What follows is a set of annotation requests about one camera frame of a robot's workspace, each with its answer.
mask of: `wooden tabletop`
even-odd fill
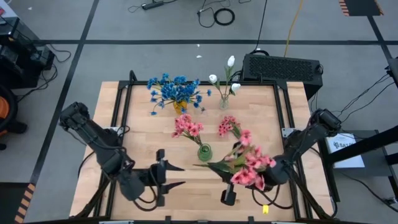
[[[99,94],[95,115],[93,117],[102,127],[111,123],[114,101],[118,83],[103,82]],[[277,110],[275,107],[274,91],[271,86],[242,86],[236,96],[229,98],[229,109],[219,109],[220,94],[213,86],[199,86],[201,91],[213,91],[212,96],[203,97],[201,106],[206,111],[192,105],[188,106],[188,113],[195,122],[202,122],[204,130],[201,132],[202,142],[211,145],[213,150],[212,162],[219,161],[228,153],[236,139],[232,134],[221,138],[217,135],[218,125],[225,115],[237,117],[243,129],[249,129],[253,134],[253,144],[261,146],[264,154],[276,156],[282,154],[282,141],[279,131]],[[290,104],[297,128],[305,128],[310,112],[307,98],[302,83],[288,83]],[[146,86],[133,86],[127,118],[127,125],[131,128],[124,137],[124,147],[129,156],[136,161],[135,168],[148,168],[155,163],[155,153],[158,149],[165,149],[165,159],[177,167],[185,169],[183,172],[167,171],[167,183],[185,181],[165,195],[165,206],[153,212],[142,212],[132,202],[127,201],[121,194],[119,186],[116,188],[112,210],[112,219],[115,220],[164,220],[165,216],[172,216],[173,220],[220,220],[220,221],[245,221],[248,216],[253,216],[256,221],[293,221],[293,209],[281,210],[271,206],[269,214],[262,213],[262,207],[254,203],[251,191],[243,186],[235,186],[237,193],[236,203],[230,207],[220,202],[221,193],[226,189],[226,184],[220,181],[214,172],[196,167],[201,164],[197,158],[198,146],[187,138],[171,138],[174,131],[174,118],[177,117],[173,106],[165,109],[157,108],[158,114],[151,116],[154,106],[149,102],[150,94]],[[118,123],[121,120],[123,102],[120,107]],[[284,109],[285,125],[288,119]],[[92,150],[87,147],[85,155]],[[307,185],[317,202],[329,214],[333,213],[322,162],[313,152],[308,151],[302,156]],[[100,167],[95,158],[88,159],[81,169],[80,178],[76,187],[75,197],[70,215],[77,214],[90,200],[98,188],[100,180]],[[275,189],[267,193],[273,198]],[[104,195],[101,214],[104,214],[105,202],[108,194]],[[152,200],[153,195],[149,188],[142,195],[146,200]],[[258,201],[268,203],[259,194]],[[289,184],[280,187],[276,202],[288,206],[292,203]],[[301,194],[299,194],[300,213],[304,217]]]

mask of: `yellow cable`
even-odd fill
[[[296,23],[296,20],[297,20],[297,18],[298,18],[298,16],[299,16],[299,12],[300,12],[301,8],[303,8],[303,2],[304,2],[304,0],[300,0],[300,5],[298,6],[298,10],[297,10],[297,12],[296,12],[296,15],[294,16],[292,25],[290,26],[289,34],[288,34],[288,36],[287,36],[287,41],[286,41],[286,47],[285,47],[285,54],[284,54],[284,57],[286,57],[287,49],[289,48],[290,34],[292,33],[292,29],[293,29],[293,27],[294,27],[294,24]]]

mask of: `yellow vase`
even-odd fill
[[[186,101],[181,101],[181,102],[177,103],[176,101],[174,101],[173,102],[173,106],[174,106],[175,112],[178,115],[181,115],[182,114],[181,109],[182,108],[187,109],[187,102]]]

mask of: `glass vase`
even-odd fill
[[[181,109],[182,108],[187,109],[187,102],[186,101],[181,101],[181,102],[177,103],[176,101],[174,101],[173,102],[173,106],[174,106],[175,112],[178,115],[181,115],[182,114]]]
[[[221,109],[221,110],[227,110],[228,107],[229,107],[228,98],[222,97],[222,98],[220,99],[220,109]]]
[[[202,144],[198,150],[198,158],[202,162],[209,161],[213,157],[211,146],[209,144]]]

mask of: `white flower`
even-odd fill
[[[216,75],[209,75],[209,79],[211,83],[216,83],[217,82],[217,76]]]
[[[239,83],[234,83],[231,86],[232,91],[234,91],[234,93],[236,93],[236,90],[238,90],[241,87],[241,84]]]
[[[235,64],[235,57],[234,55],[230,56],[230,58],[228,59],[228,66],[232,67]]]

